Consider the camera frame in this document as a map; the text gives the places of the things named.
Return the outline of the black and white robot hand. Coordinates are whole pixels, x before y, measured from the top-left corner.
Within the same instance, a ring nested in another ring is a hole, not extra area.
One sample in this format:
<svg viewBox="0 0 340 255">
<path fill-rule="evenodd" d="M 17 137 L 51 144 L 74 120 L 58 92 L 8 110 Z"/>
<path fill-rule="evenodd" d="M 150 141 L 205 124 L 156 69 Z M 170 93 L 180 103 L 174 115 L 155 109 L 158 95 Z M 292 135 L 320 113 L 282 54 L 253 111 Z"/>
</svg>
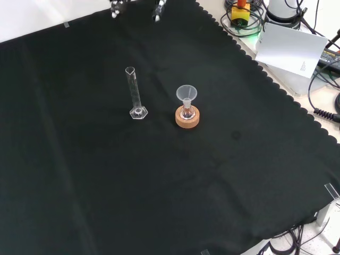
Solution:
<svg viewBox="0 0 340 255">
<path fill-rule="evenodd" d="M 131 3 L 134 2 L 138 2 L 138 1 L 131 1 L 131 0 L 118 0 L 118 1 L 113 1 L 110 0 L 110 12 L 111 12 L 111 16 L 113 19 L 116 19 L 117 17 L 119 17 L 121 14 L 123 14 L 128 6 Z M 159 1 L 155 1 L 155 7 L 153 9 L 153 13 L 152 13 L 152 20 L 154 22 L 159 22 L 161 20 L 161 17 L 163 15 L 165 6 L 166 6 L 166 2 L 167 0 L 159 0 Z"/>
</svg>

